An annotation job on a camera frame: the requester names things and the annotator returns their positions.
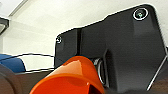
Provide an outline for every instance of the orange object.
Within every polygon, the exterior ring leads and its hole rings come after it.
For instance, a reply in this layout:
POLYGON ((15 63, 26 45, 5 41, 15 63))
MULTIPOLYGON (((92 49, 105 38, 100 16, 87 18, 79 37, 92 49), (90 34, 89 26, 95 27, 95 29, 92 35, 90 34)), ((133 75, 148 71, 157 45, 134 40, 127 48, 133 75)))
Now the orange object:
POLYGON ((104 94, 104 88, 93 63, 75 56, 39 81, 30 94, 104 94))

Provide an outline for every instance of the black device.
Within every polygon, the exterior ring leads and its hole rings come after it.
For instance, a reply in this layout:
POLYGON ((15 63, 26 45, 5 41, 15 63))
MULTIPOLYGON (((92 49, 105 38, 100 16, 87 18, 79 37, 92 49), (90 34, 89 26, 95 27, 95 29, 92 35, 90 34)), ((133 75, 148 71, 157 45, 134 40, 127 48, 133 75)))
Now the black device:
MULTIPOLYGON (((167 57, 154 8, 140 5, 58 35, 55 57, 65 62, 76 55, 101 59, 105 87, 149 90, 167 57)), ((55 59, 55 68, 62 64, 55 59)))
POLYGON ((9 20, 0 17, 0 35, 9 27, 9 20))

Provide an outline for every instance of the white wall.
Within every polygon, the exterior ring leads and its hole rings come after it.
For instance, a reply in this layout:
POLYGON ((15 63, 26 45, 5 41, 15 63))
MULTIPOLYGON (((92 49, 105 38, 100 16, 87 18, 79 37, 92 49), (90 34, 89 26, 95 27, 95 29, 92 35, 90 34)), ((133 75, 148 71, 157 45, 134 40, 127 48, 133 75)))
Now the white wall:
MULTIPOLYGON (((168 45, 167 0, 28 0, 10 21, 10 27, 1 35, 0 52, 11 55, 42 53, 54 55, 58 34, 85 26, 117 11, 140 4, 156 8, 164 40, 168 45)), ((53 67, 53 58, 20 57, 27 70, 53 67)))

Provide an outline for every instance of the blue object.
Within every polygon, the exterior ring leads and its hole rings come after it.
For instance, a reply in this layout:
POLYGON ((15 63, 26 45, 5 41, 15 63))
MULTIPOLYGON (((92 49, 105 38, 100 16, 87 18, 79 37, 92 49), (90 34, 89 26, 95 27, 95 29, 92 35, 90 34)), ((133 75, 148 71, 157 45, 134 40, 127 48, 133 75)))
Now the blue object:
POLYGON ((0 64, 11 69, 14 73, 26 71, 23 61, 10 55, 0 54, 0 64))

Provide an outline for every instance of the round hole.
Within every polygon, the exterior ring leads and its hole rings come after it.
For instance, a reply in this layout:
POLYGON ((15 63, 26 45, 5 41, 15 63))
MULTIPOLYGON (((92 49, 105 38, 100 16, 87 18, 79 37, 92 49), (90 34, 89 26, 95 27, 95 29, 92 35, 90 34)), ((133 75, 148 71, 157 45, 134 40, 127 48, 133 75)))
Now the round hole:
POLYGON ((60 44, 61 42, 62 42, 62 38, 61 38, 60 36, 58 36, 58 37, 56 38, 56 43, 60 44))
POLYGON ((136 20, 143 20, 147 17, 147 15, 148 15, 148 10, 147 9, 139 8, 134 12, 133 17, 136 20))

